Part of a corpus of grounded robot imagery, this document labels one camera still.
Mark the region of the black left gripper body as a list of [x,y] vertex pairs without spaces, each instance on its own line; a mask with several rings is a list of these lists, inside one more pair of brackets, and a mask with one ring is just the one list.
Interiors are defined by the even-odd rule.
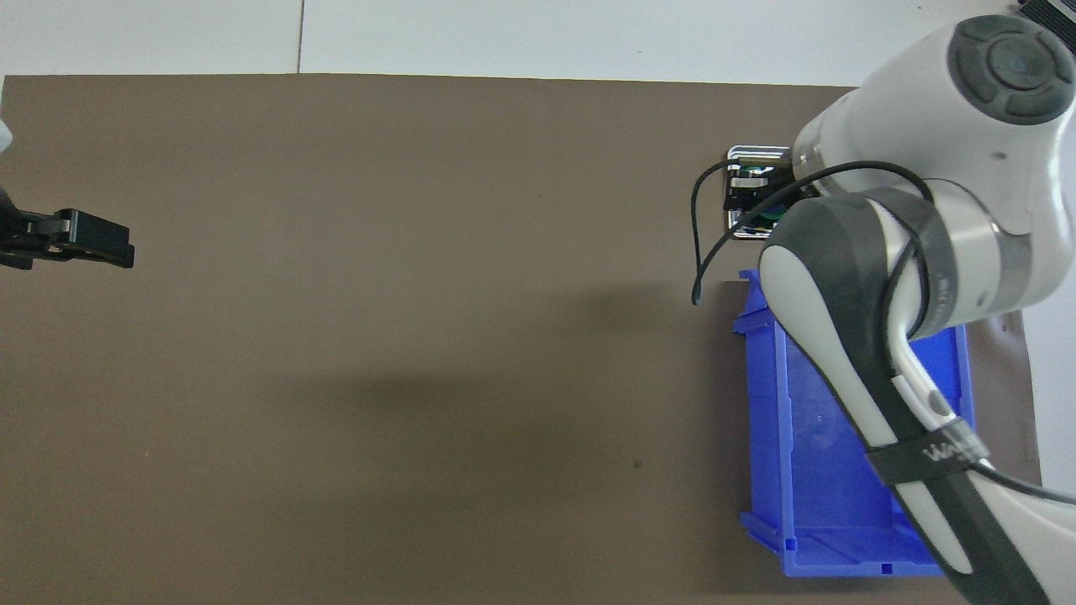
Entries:
[[22,269],[22,258],[12,253],[12,245],[22,234],[22,214],[12,202],[10,195],[1,189],[1,264]]

